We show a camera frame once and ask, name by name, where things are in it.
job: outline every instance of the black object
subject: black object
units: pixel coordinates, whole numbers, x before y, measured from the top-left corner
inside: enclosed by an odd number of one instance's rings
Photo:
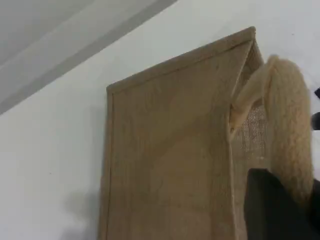
[[[314,94],[320,99],[320,87],[314,91]]]
[[[313,130],[320,130],[320,112],[312,115],[311,126]]]
[[[250,169],[244,201],[248,240],[320,240],[320,182],[314,180],[310,214],[266,169]]]

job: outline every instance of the beige bag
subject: beige bag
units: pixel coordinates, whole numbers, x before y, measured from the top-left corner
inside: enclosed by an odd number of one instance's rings
[[[229,144],[231,96],[263,63],[253,27],[107,88],[100,240],[245,240],[249,168],[267,168],[255,106]]]

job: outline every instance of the white surface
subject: white surface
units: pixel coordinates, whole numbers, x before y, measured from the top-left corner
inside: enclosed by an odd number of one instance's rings
[[[110,83],[255,25],[265,57],[296,61],[320,86],[320,2],[250,2],[181,0],[1,115],[0,239],[95,239]]]

